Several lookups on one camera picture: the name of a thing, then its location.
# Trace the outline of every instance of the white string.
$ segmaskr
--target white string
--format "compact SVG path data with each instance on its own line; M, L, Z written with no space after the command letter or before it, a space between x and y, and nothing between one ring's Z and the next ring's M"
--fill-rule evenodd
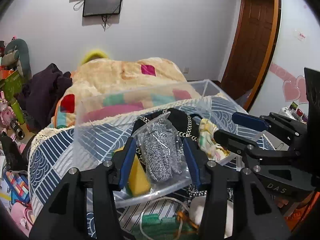
M75 11L78 11L78 10L82 7L83 4L84 4L84 0L80 0L79 2L77 2L77 3L73 6L73 9L74 9Z
M148 236L142 229L142 217L143 217L143 214L145 213L145 211L150 207L150 204L156 202L156 201L159 201L159 200L163 200L163 199L169 199L169 200L172 200L174 202L177 202L179 203L180 205L183 206L183 208L189 212L189 208L185 205L185 203L181 202L180 200L178 199L175 199L173 197L161 197L161 198L158 198L156 200L153 200L153 201L150 201L149 205L147 207L145 207L142 212L141 212L141 215L140 215L140 220L139 220L139 227L140 227L140 231L141 233L149 240L154 240L153 238L151 238L150 236ZM182 225L183 225L183 221L182 219L180 219L180 225L179 225L179 230L178 230L178 235L177 237L174 239L174 240L178 240L180 238L180 235L181 235L181 231L182 231Z

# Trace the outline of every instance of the clear plastic storage box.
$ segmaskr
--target clear plastic storage box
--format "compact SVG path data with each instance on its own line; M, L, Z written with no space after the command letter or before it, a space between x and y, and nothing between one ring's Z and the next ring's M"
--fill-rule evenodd
M233 99L210 80L171 83L154 87L139 87L129 91L86 98L77 103L76 128L74 135L73 162L79 170L95 168L110 160L115 150L121 148L130 137L135 121L151 112L170 107L180 108L187 114L198 113L210 119L220 129L226 129L223 122L211 109L212 96L226 99L236 111L246 113ZM225 165L241 158L231 153L220 163ZM125 207L156 199L191 184L188 169L179 181L169 187L151 189L150 193L133 197L126 189L114 192L116 207ZM88 203L92 200L88 192Z

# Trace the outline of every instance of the door frame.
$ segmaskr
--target door frame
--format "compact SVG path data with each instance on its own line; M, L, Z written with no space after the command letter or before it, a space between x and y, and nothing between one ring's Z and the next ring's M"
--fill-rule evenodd
M235 33L235 38L233 40L229 60L228 60L228 63L227 63L227 66L226 66L226 69L225 69L225 72L223 74L223 78L221 81L222 84L223 84L223 82L227 76L228 70L231 66L231 61L232 61L232 58L233 58L233 55L234 55L234 52L236 49L236 44L238 42L239 33L240 33L240 29L241 29L242 16L243 16L243 9L244 9L244 0L241 0L240 12L239 12L239 18L238 18L238 24L237 24L237 29L236 29L236 33ZM271 27L270 39L269 39L268 46L267 46L267 51L266 51L262 66L260 68L257 80L252 88L252 91L251 91L246 103L244 104L243 108L246 111L249 111L251 109L255 99L258 96L258 93L261 89L261 86L262 86L263 81L267 75L267 72L269 70L269 66L271 64L273 53L276 48L276 42L277 42L279 27L280 27L280 17L281 17L281 0L274 0L273 20L272 20L272 27Z

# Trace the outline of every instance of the plastic bag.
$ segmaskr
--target plastic bag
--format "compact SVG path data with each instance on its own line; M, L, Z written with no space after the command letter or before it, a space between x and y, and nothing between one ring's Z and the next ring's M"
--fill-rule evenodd
M146 123L132 137L141 148L142 162L151 183L172 183L187 170L182 141L166 112Z

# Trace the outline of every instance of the pink object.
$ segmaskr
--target pink object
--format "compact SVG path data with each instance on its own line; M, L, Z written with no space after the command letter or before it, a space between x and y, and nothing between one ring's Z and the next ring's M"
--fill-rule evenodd
M11 208L11 212L10 215L13 219L14 222L16 222L16 224L18 225L18 227L21 229L21 231L26 235L29 236L29 230L26 229L25 227L23 227L21 225L21 219L25 219L24 216L24 211L25 211L26 207L24 205L22 205L19 202L16 202L13 204L12 208Z
M33 211L31 208L27 207L24 210L24 217L27 221L27 225L28 225L28 229L29 231L31 230L32 226L33 226L33 221L32 221L32 217L33 217Z
M183 100L183 99L190 99L191 95L188 91L179 90L179 89L172 89L172 93L176 100Z
M216 160L219 161L221 159L221 156L217 151L214 151L214 156L216 157Z
M300 97L300 90L289 80L283 82L282 90L286 102L298 100Z
M10 106L8 106L7 99L4 98L4 92L1 91L0 99L0 118L1 122L5 127L10 125L12 119L14 119L15 114Z
M115 116L117 114L130 113L134 111L143 110L143 104L138 102L132 105L114 105L114 106L105 106L96 111L92 111L84 115L82 122L93 122L96 120L101 120L105 117Z
M284 68L274 63L270 64L269 70L284 81L282 89L286 102L299 99L299 104L309 103L306 95L306 80L304 76L300 75L295 78Z
M145 75L156 76L155 67L151 65L141 65L141 73Z
M19 150L20 150L21 153L23 152L23 150L25 149L25 147L26 147L26 144L24 144L24 143L21 143L21 144L20 144Z
M296 86L300 90L299 104L309 103L307 99L306 79L304 76L298 76Z

